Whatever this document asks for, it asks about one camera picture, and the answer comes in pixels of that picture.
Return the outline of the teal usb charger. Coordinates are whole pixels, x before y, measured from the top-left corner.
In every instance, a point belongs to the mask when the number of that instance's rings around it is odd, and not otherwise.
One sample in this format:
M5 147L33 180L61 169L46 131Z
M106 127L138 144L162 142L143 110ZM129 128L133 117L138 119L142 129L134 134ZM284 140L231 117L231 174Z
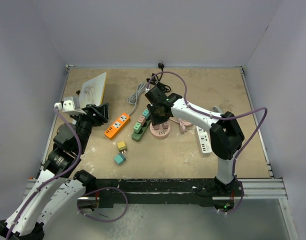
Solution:
M142 115L147 119L150 116L149 110L145 109L142 113Z

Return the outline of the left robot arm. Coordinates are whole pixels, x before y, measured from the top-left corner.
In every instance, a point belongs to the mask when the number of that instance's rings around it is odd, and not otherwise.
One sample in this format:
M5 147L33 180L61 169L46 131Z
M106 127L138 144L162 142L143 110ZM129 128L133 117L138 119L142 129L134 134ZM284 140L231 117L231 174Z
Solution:
M58 102L54 112L63 120L53 138L49 153L38 178L16 211L0 220L0 236L7 240L41 240L52 220L64 207L80 195L91 196L96 191L96 178L85 170L69 179L81 161L93 127L108 122L108 103L88 104L70 113L75 123L68 122L63 113L71 102Z

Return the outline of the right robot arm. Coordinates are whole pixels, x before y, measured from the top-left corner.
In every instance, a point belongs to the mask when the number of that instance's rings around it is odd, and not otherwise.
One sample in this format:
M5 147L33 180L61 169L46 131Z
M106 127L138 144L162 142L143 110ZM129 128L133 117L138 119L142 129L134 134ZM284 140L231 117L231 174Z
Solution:
M158 87L145 91L147 109L152 124L165 123L171 117L180 118L207 132L212 152L217 156L215 190L221 196L233 190L234 158L242 148L244 134L231 112L220 114L187 102L181 95L166 95Z

